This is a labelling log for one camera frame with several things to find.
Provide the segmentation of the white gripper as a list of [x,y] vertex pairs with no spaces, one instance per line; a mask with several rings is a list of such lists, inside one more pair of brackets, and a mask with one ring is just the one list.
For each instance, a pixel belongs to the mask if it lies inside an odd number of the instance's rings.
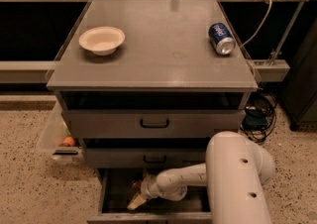
[[141,183],[141,192],[137,192],[127,208],[135,210],[147,202],[147,199],[155,199],[161,197],[161,191],[157,184],[157,177],[150,174],[145,168],[143,169],[143,181]]

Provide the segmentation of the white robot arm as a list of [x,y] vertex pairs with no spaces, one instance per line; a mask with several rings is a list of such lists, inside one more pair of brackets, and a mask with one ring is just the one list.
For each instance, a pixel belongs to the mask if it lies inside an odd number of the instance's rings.
[[204,186],[214,224],[272,224],[263,186],[274,173],[266,149],[238,133],[220,132],[209,141],[203,164],[146,173],[128,208],[158,197],[180,201],[189,186]]

